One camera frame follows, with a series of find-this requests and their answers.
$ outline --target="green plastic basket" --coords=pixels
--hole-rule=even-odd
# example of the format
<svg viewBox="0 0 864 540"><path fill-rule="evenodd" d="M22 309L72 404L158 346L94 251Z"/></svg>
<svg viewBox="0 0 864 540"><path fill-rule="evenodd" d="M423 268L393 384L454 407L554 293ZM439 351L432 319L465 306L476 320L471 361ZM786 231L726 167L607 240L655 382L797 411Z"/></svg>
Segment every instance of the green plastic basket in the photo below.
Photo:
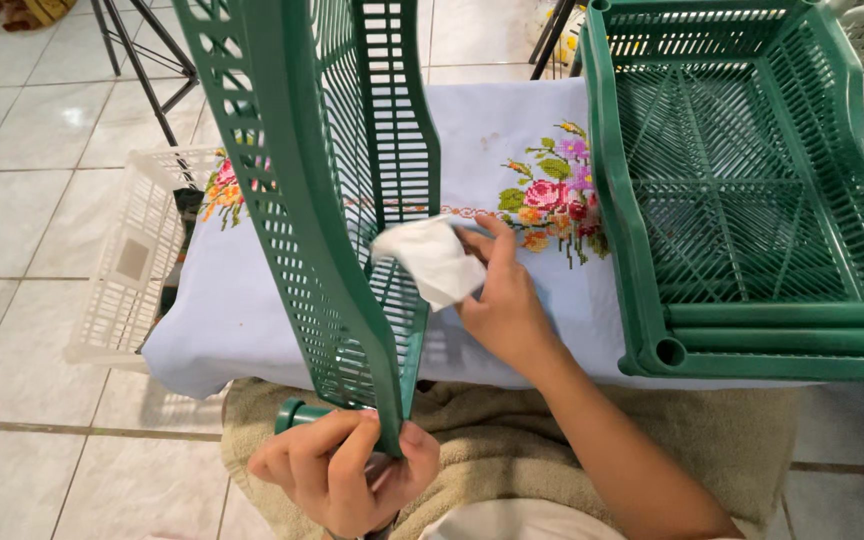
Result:
<svg viewBox="0 0 864 540"><path fill-rule="evenodd" d="M862 71L828 7L593 0L581 43L620 369L864 381Z"/></svg>
<svg viewBox="0 0 864 540"><path fill-rule="evenodd" d="M378 409L377 448L400 456L428 304L369 247L438 214L416 1L174 7L318 397ZM276 431L325 412L290 400Z"/></svg>

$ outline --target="white tile floor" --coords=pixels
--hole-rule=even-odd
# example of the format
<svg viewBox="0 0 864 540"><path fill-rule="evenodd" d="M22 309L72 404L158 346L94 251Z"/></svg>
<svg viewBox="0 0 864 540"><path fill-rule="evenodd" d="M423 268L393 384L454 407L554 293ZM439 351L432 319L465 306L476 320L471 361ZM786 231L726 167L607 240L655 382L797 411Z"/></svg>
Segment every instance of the white tile floor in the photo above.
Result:
<svg viewBox="0 0 864 540"><path fill-rule="evenodd" d="M161 50L132 3L115 3L128 32ZM149 3L174 28L168 0ZM535 5L419 0L429 84L527 79ZM61 359L127 153L165 145L134 70L123 73L88 0L54 27L0 30L0 539L271 538L219 462L222 396L185 399L147 375ZM182 83L151 74L162 96ZM182 144L221 143L200 88L169 119ZM804 391L791 520L777 512L770 539L864 538L863 392Z"/></svg>

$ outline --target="purple flower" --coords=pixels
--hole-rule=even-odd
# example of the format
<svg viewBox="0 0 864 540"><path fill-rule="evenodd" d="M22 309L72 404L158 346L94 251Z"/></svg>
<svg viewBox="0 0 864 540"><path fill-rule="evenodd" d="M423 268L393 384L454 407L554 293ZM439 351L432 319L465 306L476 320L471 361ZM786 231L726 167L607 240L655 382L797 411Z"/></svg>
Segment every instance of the purple flower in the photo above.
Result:
<svg viewBox="0 0 864 540"><path fill-rule="evenodd" d="M565 179L570 190L593 190L593 170L585 165L572 167L572 176Z"/></svg>
<svg viewBox="0 0 864 540"><path fill-rule="evenodd" d="M587 160L589 158L589 147L581 138L567 138L558 141L555 151L567 160Z"/></svg>

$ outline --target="black metal stand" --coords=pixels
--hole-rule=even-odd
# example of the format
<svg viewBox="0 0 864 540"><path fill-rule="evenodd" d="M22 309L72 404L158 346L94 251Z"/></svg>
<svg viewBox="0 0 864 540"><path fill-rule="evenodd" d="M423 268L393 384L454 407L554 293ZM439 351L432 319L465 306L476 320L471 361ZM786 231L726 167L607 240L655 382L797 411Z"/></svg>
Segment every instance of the black metal stand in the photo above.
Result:
<svg viewBox="0 0 864 540"><path fill-rule="evenodd" d="M532 71L532 81L537 81L543 76L546 71L546 65L555 51L556 45L559 43L559 37L562 35L562 30L566 28L566 23L569 22L569 17L572 15L572 10L575 8L576 0L558 0L555 8L552 9L552 15L545 23L545 28L542 29L542 34L538 38L538 43L535 43L535 48L532 50L532 55L529 56L529 64L534 64L535 68Z"/></svg>
<svg viewBox="0 0 864 540"><path fill-rule="evenodd" d="M113 0L102 0L105 9L108 11L108 18L111 19L112 26L115 28L115 31L110 31L109 27L106 25L106 18L102 13L102 8L99 6L99 0L91 0L92 9L95 11L95 19L99 22L99 31L102 32L102 39L105 42L105 51L108 52L108 60L112 63L112 70L115 71L115 76L118 77L122 75L122 71L119 69L119 61L115 57L113 42L125 47L128 61L131 63L132 69L135 70L135 75L138 77L139 84L142 85L142 90L145 91L145 96L149 98L151 110L155 113L158 125L162 127L162 133L165 134L165 140L169 141L170 146L179 146L179 142L176 141L176 136L172 132L172 128L169 126L169 121L165 118L165 115L171 111L180 100L186 97L186 94L191 92L192 89L198 85L199 72L196 71L195 64L192 63L186 53L183 52L182 48L179 47L176 41L172 38L172 35L169 35L169 32L165 30L159 19L157 19L155 14L152 13L149 6L145 5L142 0L130 1L132 6L135 6L138 10L142 19L145 19L146 24L151 27L151 30L155 32L158 38L162 40L162 43L164 43L169 49L169 52L172 53L174 58L161 55L156 51L143 47L139 43L132 41L132 39L129 38L129 33L126 30L125 25L122 24L122 17L119 15L119 10L115 7ZM183 84L172 97L166 100L165 103L160 103L159 98L156 97L156 92L152 90L152 83L145 72L145 68L142 67L142 62L139 61L139 55L160 64L165 68L169 68L175 73L186 78L185 84Z"/></svg>

